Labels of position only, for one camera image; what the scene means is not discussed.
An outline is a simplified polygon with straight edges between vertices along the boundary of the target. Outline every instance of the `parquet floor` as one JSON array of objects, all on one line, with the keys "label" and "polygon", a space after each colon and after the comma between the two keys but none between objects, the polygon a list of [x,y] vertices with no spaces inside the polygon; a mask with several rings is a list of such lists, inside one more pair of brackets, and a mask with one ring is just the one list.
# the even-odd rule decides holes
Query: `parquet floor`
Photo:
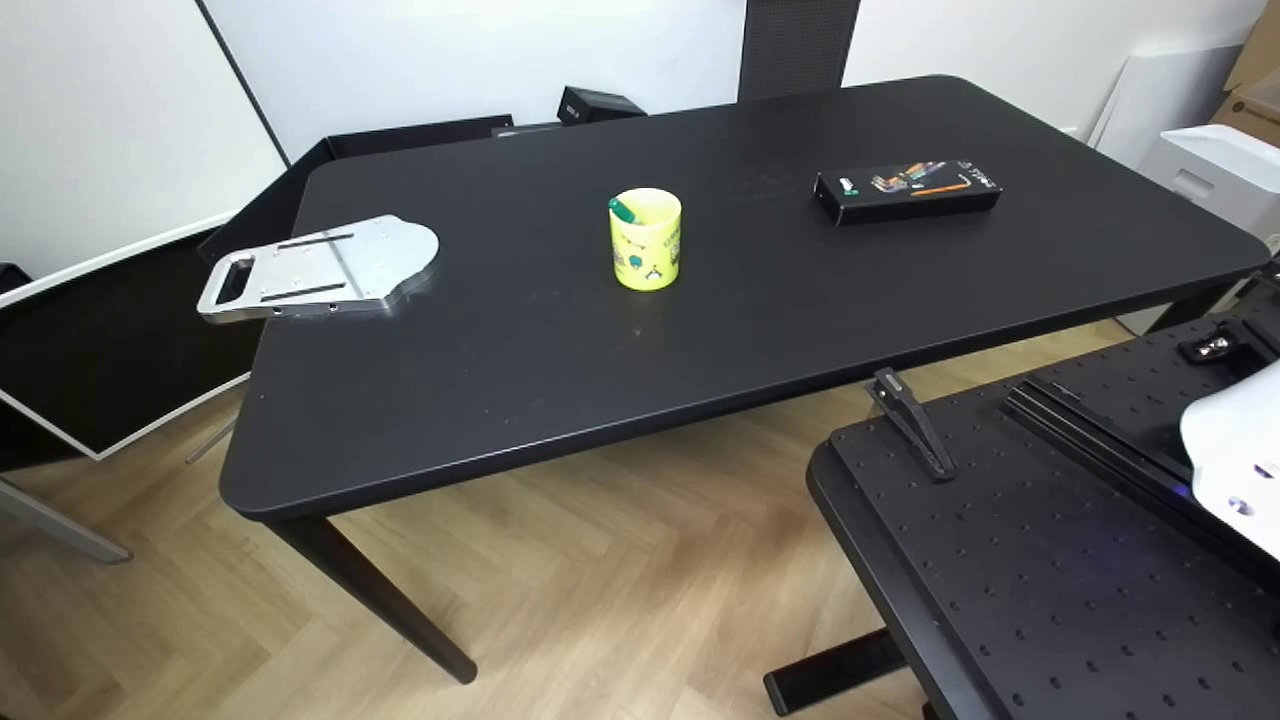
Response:
[{"label": "parquet floor", "polygon": [[[1118,322],[908,372],[944,395],[1126,339]],[[0,517],[0,717],[770,720],[759,677],[881,629],[806,493],[868,415],[838,386],[575,453],[341,526],[476,661],[456,685],[216,493],[241,395],[108,464],[17,480],[134,547],[88,562]],[[818,717],[920,717],[914,673]]]}]

